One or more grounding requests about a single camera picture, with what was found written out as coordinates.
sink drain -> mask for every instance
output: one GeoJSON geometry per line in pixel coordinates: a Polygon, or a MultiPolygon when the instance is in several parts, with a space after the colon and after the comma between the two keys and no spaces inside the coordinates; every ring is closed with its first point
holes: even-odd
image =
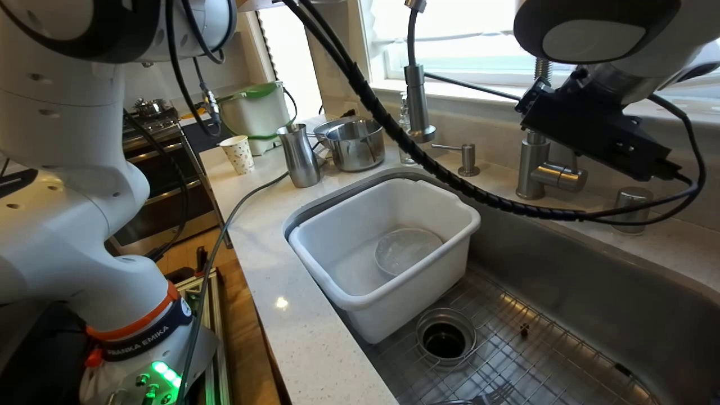
{"type": "Polygon", "coordinates": [[[419,346],[423,361],[442,371],[459,371],[477,352],[476,326],[455,309],[439,307],[419,318],[419,346]]]}

pot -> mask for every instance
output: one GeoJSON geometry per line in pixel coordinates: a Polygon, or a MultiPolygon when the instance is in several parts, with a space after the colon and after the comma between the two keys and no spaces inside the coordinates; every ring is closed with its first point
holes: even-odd
{"type": "Polygon", "coordinates": [[[383,126],[343,118],[316,129],[316,138],[333,155],[340,172],[367,172],[386,163],[383,126]]]}

white countertop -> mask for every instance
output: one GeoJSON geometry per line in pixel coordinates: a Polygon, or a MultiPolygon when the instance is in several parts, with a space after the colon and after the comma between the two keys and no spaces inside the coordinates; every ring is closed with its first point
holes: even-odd
{"type": "MultiPolygon", "coordinates": [[[[286,172],[282,152],[271,152],[268,155],[257,157],[257,172],[248,175],[236,175],[219,149],[206,152],[200,157],[208,166],[223,218],[227,218],[233,207],[248,192],[286,172]]],[[[446,154],[442,163],[458,166],[458,155],[446,154]]],[[[353,336],[335,316],[329,300],[295,257],[290,243],[284,239],[290,213],[332,192],[391,166],[398,166],[398,154],[394,144],[387,144],[386,165],[374,172],[327,172],[323,183],[309,189],[295,189],[286,179],[284,183],[252,195],[230,225],[230,239],[293,404],[397,404],[371,362],[364,357],[363,350],[355,345],[353,336]]],[[[511,172],[488,165],[482,168],[484,172],[473,179],[473,183],[496,194],[513,194],[511,172]]],[[[568,203],[553,199],[544,199],[542,206],[568,207],[568,203]]],[[[572,224],[565,228],[619,246],[652,263],[673,269],[680,274],[720,292],[718,231],[682,220],[649,228],[643,234],[621,234],[605,225],[572,224]]]]}

